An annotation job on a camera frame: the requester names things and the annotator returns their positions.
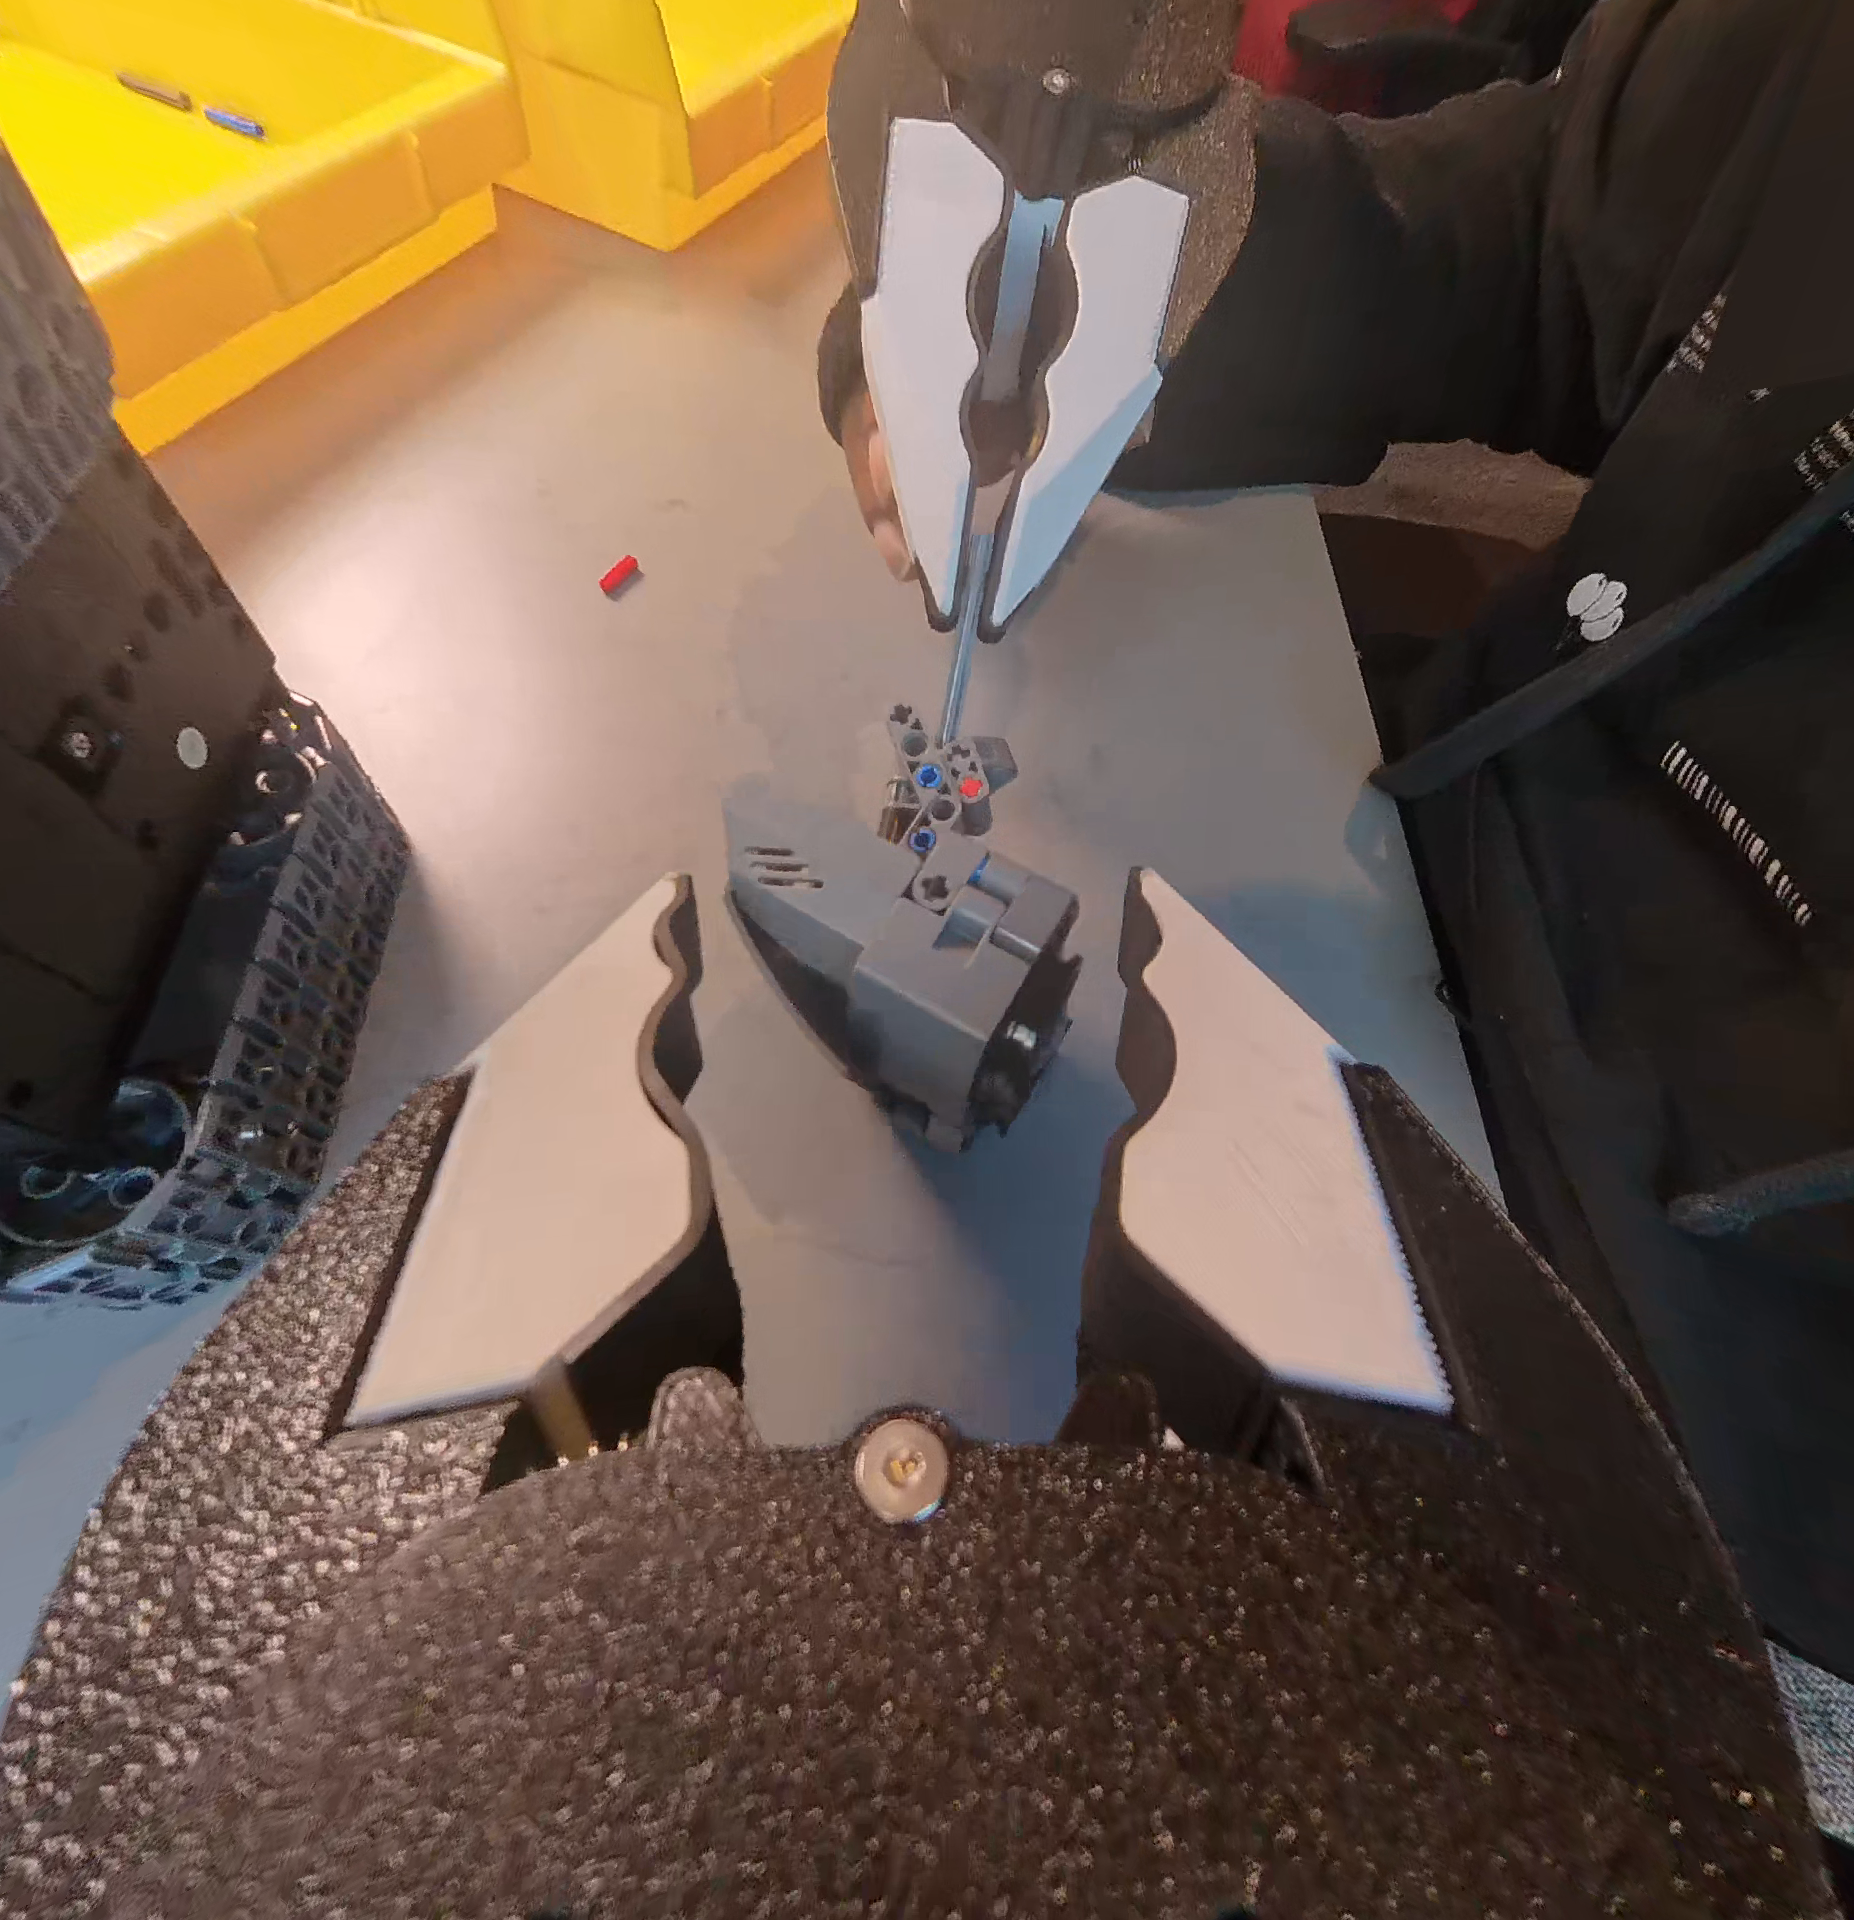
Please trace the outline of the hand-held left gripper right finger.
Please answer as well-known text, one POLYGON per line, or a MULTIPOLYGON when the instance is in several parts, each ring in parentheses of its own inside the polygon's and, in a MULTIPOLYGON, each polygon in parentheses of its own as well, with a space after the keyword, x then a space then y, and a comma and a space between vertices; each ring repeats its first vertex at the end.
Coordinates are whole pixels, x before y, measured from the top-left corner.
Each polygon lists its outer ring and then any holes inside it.
POLYGON ((1356 1111, 1364 1070, 1148 868, 1127 876, 1099 1196, 1099 1360, 1166 1420, 1327 1395, 1442 1420, 1454 1389, 1356 1111))

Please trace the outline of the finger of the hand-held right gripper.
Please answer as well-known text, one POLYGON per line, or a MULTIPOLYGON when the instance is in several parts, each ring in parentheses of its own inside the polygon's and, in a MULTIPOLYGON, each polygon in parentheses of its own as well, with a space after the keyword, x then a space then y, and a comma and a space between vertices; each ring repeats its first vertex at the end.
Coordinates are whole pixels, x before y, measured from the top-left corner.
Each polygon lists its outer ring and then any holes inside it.
POLYGON ((1018 373, 974 320, 974 284, 1001 236, 1010 187, 954 120, 898 115, 886 143, 872 290, 862 299, 865 390, 900 526, 933 624, 959 612, 977 470, 1008 449, 1018 373))
POLYGON ((1038 435, 1018 472, 984 626, 1000 632, 1049 573, 1162 388, 1159 350, 1188 198, 1146 176, 1079 193, 1057 231, 1071 321, 1033 381, 1038 435))

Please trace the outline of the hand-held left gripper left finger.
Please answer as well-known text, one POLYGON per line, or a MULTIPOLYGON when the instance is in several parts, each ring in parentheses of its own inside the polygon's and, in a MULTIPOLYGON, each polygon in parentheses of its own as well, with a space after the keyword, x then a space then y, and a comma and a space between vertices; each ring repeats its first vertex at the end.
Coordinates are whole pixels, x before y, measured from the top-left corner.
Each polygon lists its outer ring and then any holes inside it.
POLYGON ((725 1365, 725 1237, 688 1111, 699 978, 694 879, 661 876, 462 1064, 346 1427, 505 1403, 640 1427, 670 1373, 725 1365))

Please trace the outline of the grey Lego engine assembly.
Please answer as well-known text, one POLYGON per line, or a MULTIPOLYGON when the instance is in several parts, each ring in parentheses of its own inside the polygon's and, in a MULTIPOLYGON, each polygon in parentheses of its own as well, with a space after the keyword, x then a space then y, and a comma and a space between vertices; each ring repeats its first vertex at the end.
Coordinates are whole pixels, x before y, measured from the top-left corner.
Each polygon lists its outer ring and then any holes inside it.
POLYGON ((764 785, 722 803, 725 895, 787 1007, 925 1144, 1006 1133, 1069 1027, 1082 902, 996 848, 1001 736, 940 739, 898 701, 873 826, 764 785))

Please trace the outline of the yellow toy robot body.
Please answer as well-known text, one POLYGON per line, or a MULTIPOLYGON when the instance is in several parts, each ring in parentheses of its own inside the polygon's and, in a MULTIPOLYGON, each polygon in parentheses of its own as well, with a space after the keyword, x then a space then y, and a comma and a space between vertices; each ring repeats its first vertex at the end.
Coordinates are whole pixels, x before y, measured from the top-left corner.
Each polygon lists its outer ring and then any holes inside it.
POLYGON ((111 377, 0 138, 0 1299, 132 1309, 312 1201, 410 844, 111 377))

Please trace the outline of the person's right forearm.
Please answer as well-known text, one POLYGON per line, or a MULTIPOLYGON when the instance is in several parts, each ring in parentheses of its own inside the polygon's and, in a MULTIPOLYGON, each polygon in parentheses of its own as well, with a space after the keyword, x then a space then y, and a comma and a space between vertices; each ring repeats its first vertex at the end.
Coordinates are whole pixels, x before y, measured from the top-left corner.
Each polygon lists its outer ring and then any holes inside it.
POLYGON ((1117 493, 1337 488, 1396 443, 1588 474, 1611 439, 1563 275, 1577 60, 1396 118, 1254 97, 1246 231, 1117 493))

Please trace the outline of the grey desk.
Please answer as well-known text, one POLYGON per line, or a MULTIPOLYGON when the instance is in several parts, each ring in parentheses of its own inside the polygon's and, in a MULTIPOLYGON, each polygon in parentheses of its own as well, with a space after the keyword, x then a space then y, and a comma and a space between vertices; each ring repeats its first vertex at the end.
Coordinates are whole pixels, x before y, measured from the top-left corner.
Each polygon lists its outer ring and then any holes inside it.
POLYGON ((804 155, 677 251, 498 193, 498 230, 153 470, 405 827, 326 1177, 666 872, 698 895, 708 1141, 777 1443, 892 1403, 1046 1437, 1071 1400, 1132 868, 1163 876, 1497 1190, 1435 991, 1372 707, 1306 492, 1099 495, 966 707, 1018 779, 996 844, 1079 897, 1054 1070, 1006 1136, 896 1131, 724 900, 722 798, 868 818, 882 719, 945 638, 864 532, 815 400, 843 286, 804 155), (619 596, 600 575, 636 556, 619 596))

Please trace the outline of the person's right hand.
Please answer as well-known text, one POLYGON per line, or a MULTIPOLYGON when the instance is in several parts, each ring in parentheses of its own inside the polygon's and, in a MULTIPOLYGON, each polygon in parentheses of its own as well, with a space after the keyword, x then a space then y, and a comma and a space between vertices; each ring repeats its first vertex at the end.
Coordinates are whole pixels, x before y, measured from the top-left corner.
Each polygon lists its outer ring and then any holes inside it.
POLYGON ((900 582, 918 575, 892 479, 890 447, 872 393, 855 391, 840 413, 840 447, 865 534, 883 568, 900 582))

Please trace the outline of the red bin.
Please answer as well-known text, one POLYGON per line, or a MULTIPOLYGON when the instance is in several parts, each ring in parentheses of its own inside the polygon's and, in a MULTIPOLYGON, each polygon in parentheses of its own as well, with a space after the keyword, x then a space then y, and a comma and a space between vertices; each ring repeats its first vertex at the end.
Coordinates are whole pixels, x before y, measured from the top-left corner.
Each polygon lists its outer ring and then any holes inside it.
POLYGON ((1267 94, 1309 100, 1335 112, 1374 112, 1386 92, 1383 66, 1346 52, 1304 52, 1291 24, 1323 10, 1316 24, 1327 39, 1359 42, 1390 29, 1443 33, 1471 10, 1471 1, 1246 1, 1233 47, 1236 75, 1267 94))

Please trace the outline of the yellow plastic bin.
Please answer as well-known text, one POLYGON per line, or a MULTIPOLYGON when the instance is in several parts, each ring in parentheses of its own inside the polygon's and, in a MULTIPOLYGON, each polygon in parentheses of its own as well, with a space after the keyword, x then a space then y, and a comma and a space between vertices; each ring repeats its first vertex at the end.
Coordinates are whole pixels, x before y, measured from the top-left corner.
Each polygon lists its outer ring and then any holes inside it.
POLYGON ((140 452, 492 236, 528 155, 482 1, 0 1, 0 133, 97 312, 140 452))
POLYGON ((824 141, 850 1, 498 1, 511 191, 674 251, 824 141))

